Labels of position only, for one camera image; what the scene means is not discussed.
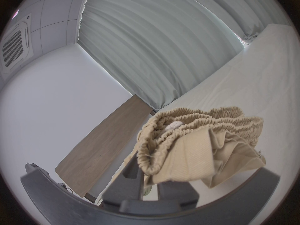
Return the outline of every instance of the wall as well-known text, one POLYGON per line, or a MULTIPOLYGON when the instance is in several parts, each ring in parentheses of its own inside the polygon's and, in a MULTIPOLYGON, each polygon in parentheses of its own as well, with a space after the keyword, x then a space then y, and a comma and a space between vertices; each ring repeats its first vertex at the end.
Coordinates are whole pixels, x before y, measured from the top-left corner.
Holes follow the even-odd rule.
POLYGON ((13 67, 9 77, 0 77, 0 90, 22 67, 59 47, 75 43, 78 18, 83 0, 24 0, 19 12, 5 28, 8 31, 18 20, 31 16, 31 40, 34 56, 13 67))
POLYGON ((61 160, 131 94, 78 44, 34 60, 0 92, 0 172, 19 202, 42 224, 20 177, 25 164, 55 173, 61 160))

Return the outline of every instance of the ceiling air conditioner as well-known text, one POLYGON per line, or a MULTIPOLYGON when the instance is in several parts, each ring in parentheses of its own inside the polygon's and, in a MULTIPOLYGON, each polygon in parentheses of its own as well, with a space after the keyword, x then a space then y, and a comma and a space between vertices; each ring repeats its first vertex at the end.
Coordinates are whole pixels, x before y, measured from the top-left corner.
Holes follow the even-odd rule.
POLYGON ((33 56, 30 36, 31 13, 19 20, 3 36, 0 43, 1 73, 5 80, 14 70, 33 56))

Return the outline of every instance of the mattress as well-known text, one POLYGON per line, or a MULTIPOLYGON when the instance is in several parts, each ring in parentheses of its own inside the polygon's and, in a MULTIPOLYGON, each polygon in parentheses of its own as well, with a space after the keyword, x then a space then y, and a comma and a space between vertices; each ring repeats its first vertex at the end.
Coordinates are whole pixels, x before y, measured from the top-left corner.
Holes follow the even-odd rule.
MULTIPOLYGON (((300 43, 294 29, 270 24, 242 52, 201 84, 164 107, 209 110, 241 107, 246 116, 264 118, 257 150, 266 168, 280 175, 280 182, 262 211, 250 224, 260 224, 279 205, 300 169, 300 43)), ((199 192, 197 206, 208 204, 241 185, 255 171, 235 175, 215 188, 192 181, 199 192)))

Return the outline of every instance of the curtain fold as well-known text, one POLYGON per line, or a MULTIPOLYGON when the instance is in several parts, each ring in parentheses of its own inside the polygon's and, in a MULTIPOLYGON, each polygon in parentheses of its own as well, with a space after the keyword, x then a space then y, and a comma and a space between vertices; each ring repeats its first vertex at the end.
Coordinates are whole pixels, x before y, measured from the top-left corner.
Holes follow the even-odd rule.
POLYGON ((78 43, 156 111, 243 49, 195 0, 87 0, 78 43))
POLYGON ((275 0, 196 1, 218 16, 246 43, 251 43, 268 24, 290 25, 275 0))

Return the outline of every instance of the beige fabric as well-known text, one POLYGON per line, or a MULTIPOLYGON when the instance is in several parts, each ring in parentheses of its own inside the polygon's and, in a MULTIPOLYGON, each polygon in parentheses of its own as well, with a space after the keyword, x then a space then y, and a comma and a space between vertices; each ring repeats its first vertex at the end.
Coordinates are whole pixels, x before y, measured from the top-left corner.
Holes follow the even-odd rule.
POLYGON ((145 185, 202 179, 212 188, 237 172, 265 165, 254 149, 262 127, 262 118, 245 117, 238 107, 156 113, 138 134, 124 165, 137 151, 138 164, 148 175, 145 185), (184 124, 159 137, 174 121, 184 124))

